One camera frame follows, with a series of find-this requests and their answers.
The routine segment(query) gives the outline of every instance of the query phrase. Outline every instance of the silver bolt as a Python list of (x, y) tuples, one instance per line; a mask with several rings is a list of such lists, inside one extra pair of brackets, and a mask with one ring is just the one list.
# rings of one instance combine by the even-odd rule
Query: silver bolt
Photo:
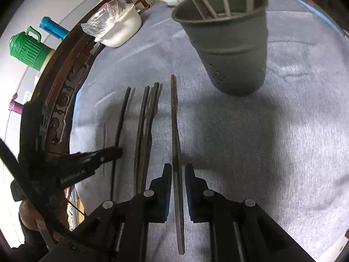
[(154, 196), (154, 194), (155, 194), (154, 191), (150, 190), (150, 189), (148, 189), (148, 190), (143, 192), (143, 195), (146, 196), (146, 197)]
[(111, 201), (105, 201), (105, 202), (103, 203), (102, 207), (103, 207), (104, 209), (109, 209), (109, 208), (111, 208), (113, 205), (114, 205), (113, 202), (111, 202)]
[(204, 191), (204, 195), (206, 197), (212, 197), (214, 194), (215, 194), (214, 191), (210, 190), (210, 189), (207, 189), (207, 190)]
[(245, 205), (247, 207), (253, 207), (256, 204), (256, 202), (253, 199), (247, 199), (245, 200)]

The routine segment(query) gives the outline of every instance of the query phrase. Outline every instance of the person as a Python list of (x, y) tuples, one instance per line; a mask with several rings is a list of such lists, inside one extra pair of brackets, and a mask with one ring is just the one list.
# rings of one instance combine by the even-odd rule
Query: person
[[(67, 200), (63, 191), (57, 194), (57, 206), (55, 206), (55, 215), (57, 219), (67, 228)], [(46, 243), (38, 231), (37, 220), (43, 220), (40, 213), (26, 199), (23, 200), (19, 207), (19, 220), (24, 234), (24, 244), (12, 248), (14, 256), (22, 262), (38, 262), (48, 253)], [(53, 231), (51, 233), (55, 241), (59, 242), (62, 236)]]

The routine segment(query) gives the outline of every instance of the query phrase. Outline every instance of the blue thermos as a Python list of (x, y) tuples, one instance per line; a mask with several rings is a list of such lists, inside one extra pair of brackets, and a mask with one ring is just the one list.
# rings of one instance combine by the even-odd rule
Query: blue thermos
[(60, 40), (63, 40), (69, 32), (68, 30), (51, 20), (50, 17), (43, 17), (40, 22), (39, 28), (43, 29), (44, 31)]

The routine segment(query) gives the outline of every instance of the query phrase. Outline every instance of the green thermos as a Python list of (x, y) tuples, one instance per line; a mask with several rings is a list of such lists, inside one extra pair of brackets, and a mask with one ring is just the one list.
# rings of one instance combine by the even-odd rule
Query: green thermos
[[(29, 32), (34, 33), (37, 39), (30, 36)], [(22, 31), (10, 39), (11, 56), (38, 71), (51, 50), (51, 47), (41, 43), (41, 34), (31, 26), (26, 32)]]

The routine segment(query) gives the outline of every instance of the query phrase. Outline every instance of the clear plastic bag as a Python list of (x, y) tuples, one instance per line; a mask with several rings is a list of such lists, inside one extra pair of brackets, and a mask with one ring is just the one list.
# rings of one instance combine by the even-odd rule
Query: clear plastic bag
[(124, 0), (111, 0), (103, 4), (87, 23), (81, 24), (82, 30), (91, 36), (102, 38), (132, 6)]

